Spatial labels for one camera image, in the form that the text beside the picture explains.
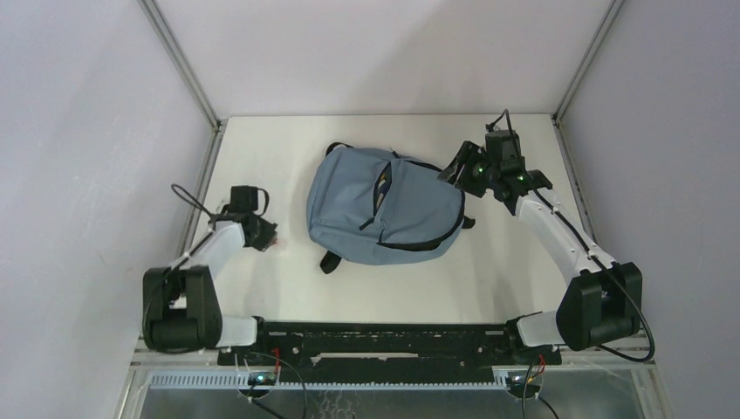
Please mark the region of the blue-grey student backpack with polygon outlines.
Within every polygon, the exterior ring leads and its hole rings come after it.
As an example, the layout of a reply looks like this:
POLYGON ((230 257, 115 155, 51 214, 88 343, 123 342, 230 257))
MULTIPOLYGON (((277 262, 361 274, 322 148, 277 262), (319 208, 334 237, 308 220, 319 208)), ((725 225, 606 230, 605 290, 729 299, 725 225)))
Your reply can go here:
POLYGON ((332 143, 306 203, 309 238, 325 249, 325 274, 343 261, 415 264, 443 255, 475 226, 465 194, 437 179, 437 166, 393 150, 332 143), (386 190, 379 185, 387 183, 386 190))

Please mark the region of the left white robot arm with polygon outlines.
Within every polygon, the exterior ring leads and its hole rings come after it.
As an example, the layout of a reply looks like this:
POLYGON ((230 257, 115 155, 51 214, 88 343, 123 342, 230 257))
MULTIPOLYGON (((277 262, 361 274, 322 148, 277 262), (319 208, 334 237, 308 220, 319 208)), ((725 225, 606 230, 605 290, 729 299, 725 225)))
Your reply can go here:
POLYGON ((241 250, 266 251, 277 226, 264 219, 270 196, 265 189, 240 185, 230 190, 221 211, 208 211, 178 184, 171 189, 209 220, 201 239, 165 267, 148 269, 142 279, 142 335, 148 349, 185 354, 202 349, 239 347, 253 364, 271 357, 271 338, 251 316, 223 315, 215 279, 241 250))

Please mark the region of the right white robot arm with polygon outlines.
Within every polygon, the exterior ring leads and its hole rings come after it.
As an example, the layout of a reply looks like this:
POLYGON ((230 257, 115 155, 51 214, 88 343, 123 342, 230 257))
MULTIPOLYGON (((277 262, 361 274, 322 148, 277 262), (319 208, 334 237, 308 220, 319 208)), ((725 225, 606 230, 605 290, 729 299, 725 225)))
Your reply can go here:
POLYGON ((526 168, 515 131, 490 131, 482 146, 464 141, 438 178, 477 197, 491 191, 531 229, 564 278, 556 310, 515 320, 516 332, 504 339, 510 360, 526 363, 541 346, 603 348, 646 329, 640 269, 617 262, 572 220, 545 174, 526 168))

